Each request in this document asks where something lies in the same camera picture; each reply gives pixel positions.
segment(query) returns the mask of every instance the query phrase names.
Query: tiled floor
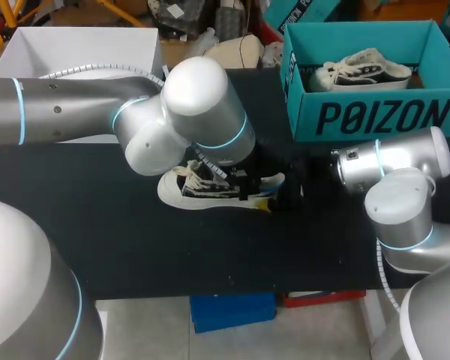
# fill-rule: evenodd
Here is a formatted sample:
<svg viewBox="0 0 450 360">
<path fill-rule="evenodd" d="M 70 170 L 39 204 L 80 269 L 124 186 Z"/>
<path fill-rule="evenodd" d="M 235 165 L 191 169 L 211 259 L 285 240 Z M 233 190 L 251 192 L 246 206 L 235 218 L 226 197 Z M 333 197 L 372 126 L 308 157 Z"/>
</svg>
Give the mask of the tiled floor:
<svg viewBox="0 0 450 360">
<path fill-rule="evenodd" d="M 369 360 L 359 304 L 284 309 L 269 322 L 195 334 L 188 298 L 99 301 L 103 360 Z"/>
</svg>

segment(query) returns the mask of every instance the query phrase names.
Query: blue crate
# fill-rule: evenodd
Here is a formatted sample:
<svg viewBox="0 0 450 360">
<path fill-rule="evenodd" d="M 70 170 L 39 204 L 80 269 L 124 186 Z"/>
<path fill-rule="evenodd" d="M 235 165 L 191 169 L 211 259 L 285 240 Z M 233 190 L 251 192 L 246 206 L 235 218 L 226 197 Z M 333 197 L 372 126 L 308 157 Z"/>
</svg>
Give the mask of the blue crate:
<svg viewBox="0 0 450 360">
<path fill-rule="evenodd" d="M 313 72 L 375 47 L 412 67 L 425 88 L 307 93 Z M 450 137 L 450 46 L 432 21 L 299 23 L 286 27 L 280 78 L 295 141 L 372 140 L 436 125 Z"/>
<path fill-rule="evenodd" d="M 190 297 L 190 311 L 195 332 L 201 333 L 272 320 L 277 304 L 272 293 L 198 295 Z"/>
</svg>

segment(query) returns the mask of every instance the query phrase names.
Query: yellow frame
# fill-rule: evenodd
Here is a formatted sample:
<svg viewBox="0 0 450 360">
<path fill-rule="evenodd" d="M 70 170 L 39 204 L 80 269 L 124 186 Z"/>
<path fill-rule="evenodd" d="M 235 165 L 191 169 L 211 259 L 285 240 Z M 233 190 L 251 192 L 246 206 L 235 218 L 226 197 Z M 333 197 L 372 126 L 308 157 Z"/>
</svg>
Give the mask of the yellow frame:
<svg viewBox="0 0 450 360">
<path fill-rule="evenodd" d="M 25 20 L 27 20 L 29 17 L 37 13 L 44 5 L 46 5 L 50 0 L 43 0 L 41 4 L 39 4 L 34 10 L 27 13 L 25 16 L 23 16 L 20 20 L 17 21 L 17 17 L 20 14 L 20 11 L 23 10 L 23 7 L 25 6 L 26 0 L 16 0 L 15 5 L 13 6 L 13 9 L 11 8 L 10 4 L 8 3 L 8 0 L 0 0 L 0 9 L 3 13 L 3 17 L 5 18 L 5 24 L 6 27 L 9 29 L 15 29 L 18 24 L 23 23 Z M 129 23 L 135 25 L 139 28 L 146 28 L 147 25 L 138 20 L 137 18 L 131 16 L 129 13 L 126 13 L 121 8 L 116 7 L 113 3 L 111 3 L 109 0 L 96 0 L 98 4 L 103 5 L 105 8 L 109 9 L 113 13 L 120 16 L 122 19 L 127 20 Z M 2 53 L 3 48 L 3 39 L 0 35 L 0 54 Z"/>
</svg>

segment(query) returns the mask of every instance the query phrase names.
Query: black table surface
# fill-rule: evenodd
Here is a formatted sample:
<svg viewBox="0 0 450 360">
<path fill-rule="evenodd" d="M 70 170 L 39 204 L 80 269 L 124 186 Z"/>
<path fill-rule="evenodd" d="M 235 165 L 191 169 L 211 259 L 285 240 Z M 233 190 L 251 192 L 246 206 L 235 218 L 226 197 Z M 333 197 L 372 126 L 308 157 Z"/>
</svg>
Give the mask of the black table surface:
<svg viewBox="0 0 450 360">
<path fill-rule="evenodd" d="M 277 152 L 338 147 L 294 144 L 276 70 L 229 76 Z M 304 214 L 183 211 L 158 199 L 158 180 L 130 170 L 116 144 L 0 147 L 0 200 L 43 228 L 94 299 L 381 287 L 360 196 Z M 450 223 L 450 176 L 439 181 L 433 218 Z M 394 288 L 420 278 L 388 269 Z"/>
</svg>

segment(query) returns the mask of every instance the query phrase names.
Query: sneaker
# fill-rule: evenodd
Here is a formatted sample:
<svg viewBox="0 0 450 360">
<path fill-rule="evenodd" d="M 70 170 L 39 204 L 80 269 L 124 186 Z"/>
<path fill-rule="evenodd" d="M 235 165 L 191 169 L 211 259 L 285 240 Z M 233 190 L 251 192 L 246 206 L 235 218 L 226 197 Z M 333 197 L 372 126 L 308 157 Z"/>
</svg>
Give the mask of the sneaker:
<svg viewBox="0 0 450 360">
<path fill-rule="evenodd" d="M 405 89 L 412 71 L 366 49 L 340 62 L 326 62 L 310 79 L 313 92 L 372 92 Z"/>
<path fill-rule="evenodd" d="M 240 200 L 239 186 L 230 185 L 203 162 L 191 160 L 187 167 L 177 166 L 163 174 L 157 192 L 164 203 L 179 209 L 202 210 L 218 206 L 263 209 L 263 200 L 273 196 L 284 180 L 281 172 L 262 178 L 260 192 Z"/>
</svg>

